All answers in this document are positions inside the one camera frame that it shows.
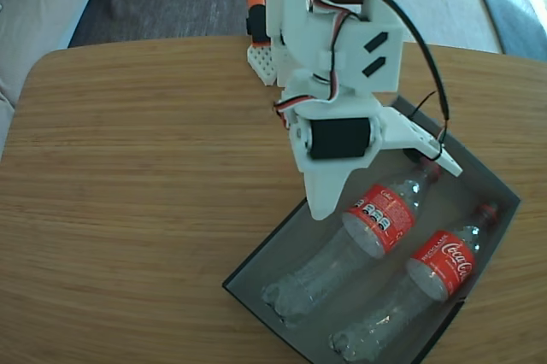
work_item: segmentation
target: red label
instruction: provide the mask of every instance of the red label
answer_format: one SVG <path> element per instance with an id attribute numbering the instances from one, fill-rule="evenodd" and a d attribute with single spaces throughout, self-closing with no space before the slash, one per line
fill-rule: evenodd
<path id="1" fill-rule="evenodd" d="M 374 185 L 363 199 L 348 210 L 376 234 L 387 253 L 414 225 L 415 217 L 394 191 Z"/>
<path id="2" fill-rule="evenodd" d="M 429 266 L 442 280 L 452 296 L 475 265 L 473 252 L 457 236 L 439 231 L 412 256 Z"/>

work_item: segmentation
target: coca-cola bottle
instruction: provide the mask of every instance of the coca-cola bottle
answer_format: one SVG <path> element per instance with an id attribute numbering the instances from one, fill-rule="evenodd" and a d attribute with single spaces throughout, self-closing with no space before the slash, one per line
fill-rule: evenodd
<path id="1" fill-rule="evenodd" d="M 496 218 L 496 204 L 485 204 L 433 234 L 365 307 L 364 320 L 331 335 L 331 348 L 347 362 L 374 361 L 413 319 L 458 290 Z"/>
<path id="2" fill-rule="evenodd" d="M 388 253 L 415 224 L 440 168 L 424 159 L 413 171 L 387 177 L 342 214 L 331 240 L 298 270 L 262 289 L 262 300 L 294 326 L 354 271 Z"/>

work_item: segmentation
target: wooden table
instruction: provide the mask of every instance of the wooden table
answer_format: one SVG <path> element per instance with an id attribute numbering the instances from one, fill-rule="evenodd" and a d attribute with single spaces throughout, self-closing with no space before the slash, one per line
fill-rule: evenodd
<path id="1" fill-rule="evenodd" d="M 304 195 L 247 43 L 108 44 L 33 69 L 0 165 L 0 362 L 302 362 L 221 289 Z M 434 53 L 452 132 L 524 204 L 426 362 L 545 362 L 547 65 Z M 431 89 L 408 45 L 402 94 Z"/>

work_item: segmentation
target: robotic arm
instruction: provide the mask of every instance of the robotic arm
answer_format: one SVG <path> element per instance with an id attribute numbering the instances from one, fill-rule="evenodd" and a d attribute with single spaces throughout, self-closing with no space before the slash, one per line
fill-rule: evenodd
<path id="1" fill-rule="evenodd" d="M 359 14 L 339 6 L 357 2 Z M 416 149 L 460 175 L 436 138 L 373 95 L 397 92 L 403 52 L 403 25 L 381 0 L 266 0 L 265 21 L 271 44 L 251 46 L 249 63 L 285 88 L 277 110 L 315 219 L 381 150 Z"/>

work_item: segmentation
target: gray box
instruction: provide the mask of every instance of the gray box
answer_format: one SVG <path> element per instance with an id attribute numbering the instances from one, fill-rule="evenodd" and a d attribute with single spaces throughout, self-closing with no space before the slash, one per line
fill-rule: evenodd
<path id="1" fill-rule="evenodd" d="M 398 98 L 393 106 L 403 114 L 414 107 Z M 416 123 L 432 134 L 439 125 L 419 113 Z M 503 210 L 499 223 L 491 230 L 484 250 L 478 255 L 474 273 L 446 303 L 428 310 L 411 323 L 379 356 L 376 363 L 421 362 L 459 312 L 466 297 L 477 284 L 497 246 L 501 243 L 521 200 L 479 159 L 451 135 L 446 149 L 462 166 L 459 178 L 444 173 L 432 186 L 417 225 L 399 245 L 372 270 L 356 273 L 320 305 L 296 329 L 289 330 L 261 299 L 261 290 L 281 275 L 298 268 L 309 259 L 341 226 L 340 214 L 358 200 L 377 179 L 390 173 L 410 170 L 414 164 L 402 151 L 382 151 L 369 169 L 355 171 L 344 188 L 334 214 L 322 221 L 311 218 L 307 202 L 302 201 L 262 244 L 226 279 L 223 287 L 255 317 L 295 351 L 315 364 L 343 364 L 328 348 L 329 334 L 356 321 L 355 311 L 370 302 L 387 280 L 401 270 L 404 262 L 438 229 L 471 214 L 481 203 L 494 200 Z"/>

